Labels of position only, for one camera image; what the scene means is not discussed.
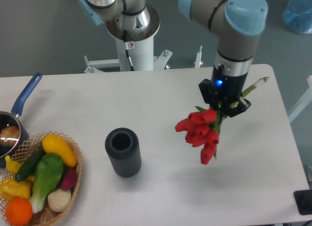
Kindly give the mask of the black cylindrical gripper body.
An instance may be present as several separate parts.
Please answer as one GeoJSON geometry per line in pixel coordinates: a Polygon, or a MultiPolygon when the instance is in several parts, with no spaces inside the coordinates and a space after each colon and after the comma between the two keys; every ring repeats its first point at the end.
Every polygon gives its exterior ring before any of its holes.
{"type": "Polygon", "coordinates": [[[217,93],[217,100],[222,104],[231,104],[242,95],[247,73],[241,76],[228,76],[224,73],[225,67],[214,66],[211,78],[213,94],[217,93]]]}

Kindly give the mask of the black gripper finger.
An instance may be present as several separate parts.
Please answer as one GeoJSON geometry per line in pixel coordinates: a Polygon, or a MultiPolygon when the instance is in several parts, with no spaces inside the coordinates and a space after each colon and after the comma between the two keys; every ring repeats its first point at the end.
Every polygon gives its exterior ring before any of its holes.
{"type": "Polygon", "coordinates": [[[212,82],[209,79],[204,79],[198,86],[204,102],[209,104],[212,109],[219,109],[218,93],[213,88],[212,82]]]}
{"type": "Polygon", "coordinates": [[[245,98],[240,98],[237,102],[232,103],[226,111],[226,115],[230,118],[244,113],[251,106],[251,102],[245,98]]]}

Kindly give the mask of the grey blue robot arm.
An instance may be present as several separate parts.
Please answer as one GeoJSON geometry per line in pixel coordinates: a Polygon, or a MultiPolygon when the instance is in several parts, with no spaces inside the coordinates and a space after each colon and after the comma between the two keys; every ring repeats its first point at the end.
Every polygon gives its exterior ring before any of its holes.
{"type": "MultiPolygon", "coordinates": [[[[154,70],[157,11],[146,0],[78,0],[89,20],[105,24],[114,37],[121,71],[154,70]]],[[[245,112],[251,103],[242,87],[265,29],[265,0],[178,0],[181,13],[218,37],[212,77],[199,84],[205,103],[223,117],[245,112]]]]}

